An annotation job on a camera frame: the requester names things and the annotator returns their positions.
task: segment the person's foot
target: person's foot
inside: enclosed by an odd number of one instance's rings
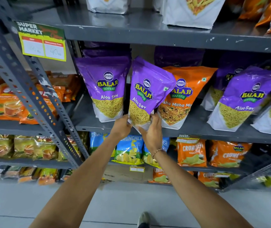
[[[150,216],[148,212],[143,212],[137,222],[138,228],[150,228]]]

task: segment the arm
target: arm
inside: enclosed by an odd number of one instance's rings
[[[78,228],[99,186],[112,151],[132,127],[128,115],[115,121],[110,135],[65,181],[29,228]]]
[[[158,115],[152,118],[147,132],[138,128],[151,155],[162,148],[162,120]],[[252,228],[228,202],[182,169],[167,153],[158,151],[154,158],[202,228]]]

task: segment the bracelet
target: bracelet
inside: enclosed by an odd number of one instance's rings
[[[158,151],[165,151],[165,150],[163,150],[163,149],[158,149],[158,150],[152,155],[152,158],[154,158],[154,156],[156,155],[156,153],[157,153]]]

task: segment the shelf rack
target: shelf rack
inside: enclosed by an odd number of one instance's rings
[[[53,0],[56,7],[52,5],[39,6],[37,8],[29,8],[26,14],[20,14],[16,11],[16,6],[11,8],[6,0],[0,0],[0,18],[3,23],[12,33],[13,38],[18,46],[20,46],[16,34],[12,31],[12,19],[21,21],[30,21],[39,24],[46,24],[64,29],[65,37],[68,40],[69,50],[72,56],[76,54],[75,50],[82,48],[75,48],[72,41],[99,41],[99,42],[117,42],[117,43],[135,43],[148,45],[168,45],[181,46],[192,48],[205,49],[224,49],[224,50],[238,50],[250,52],[264,52],[271,53],[271,34],[265,34],[266,28],[255,28],[254,23],[251,22],[216,22],[212,30],[183,28],[175,26],[166,26],[162,23],[162,17],[150,10],[131,9],[128,15],[111,15],[91,13],[86,6],[80,6],[77,0],[66,0],[67,5],[62,6],[62,0]],[[78,141],[77,131],[92,131],[109,133],[113,122],[100,123],[95,117],[92,101],[88,94],[80,100],[78,106],[74,109],[74,114],[71,116],[63,106],[57,106],[59,112],[61,126],[54,126],[46,114],[40,109],[38,100],[33,97],[28,90],[27,74],[23,71],[19,61],[16,59],[12,51],[8,48],[14,62],[20,68],[18,72],[14,72],[14,67],[10,66],[8,58],[2,54],[0,47],[0,61],[3,62],[3,68],[0,73],[5,72],[7,75],[2,75],[4,80],[18,87],[23,95],[26,96],[27,101],[31,101],[35,111],[35,115],[41,125],[17,125],[14,122],[1,122],[0,133],[20,134],[23,135],[37,135],[37,134],[51,134],[57,146],[64,151],[65,156],[70,162],[60,163],[56,161],[30,161],[30,160],[2,160],[1,163],[12,165],[32,165],[32,166],[52,166],[54,168],[77,168],[81,161],[76,157],[75,151],[70,149],[71,144],[67,141],[60,131],[65,125],[73,132],[74,139],[78,142],[82,153],[88,157],[88,153],[84,146]],[[35,75],[42,81],[41,77],[46,77],[44,71],[37,58],[25,56]],[[51,93],[54,91],[47,83],[45,88]],[[32,110],[23,100],[27,109]],[[180,130],[163,129],[164,136],[179,136],[188,135],[195,138],[203,139],[217,139],[223,141],[240,141],[240,142],[255,142],[255,143],[271,143],[271,135],[263,134],[256,131],[250,126],[250,121],[242,125],[237,132],[224,132],[213,130],[207,123],[207,118],[210,112],[205,111],[199,105],[194,105],[188,115],[183,127]],[[136,130],[131,131],[132,134],[138,134]],[[239,168],[214,168],[208,166],[207,168],[184,168],[186,170],[218,172],[227,171],[235,174],[240,174],[241,177],[231,182],[224,190],[230,189],[244,189],[250,188],[248,183],[258,176],[267,175],[271,173],[271,163],[264,163],[259,166],[259,169],[252,169],[250,171],[243,171]]]

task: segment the person's left hand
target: person's left hand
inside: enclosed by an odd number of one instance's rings
[[[128,136],[131,127],[132,124],[128,122],[128,114],[125,114],[120,119],[115,120],[115,124],[110,132],[110,136],[113,137],[113,139],[120,141]]]

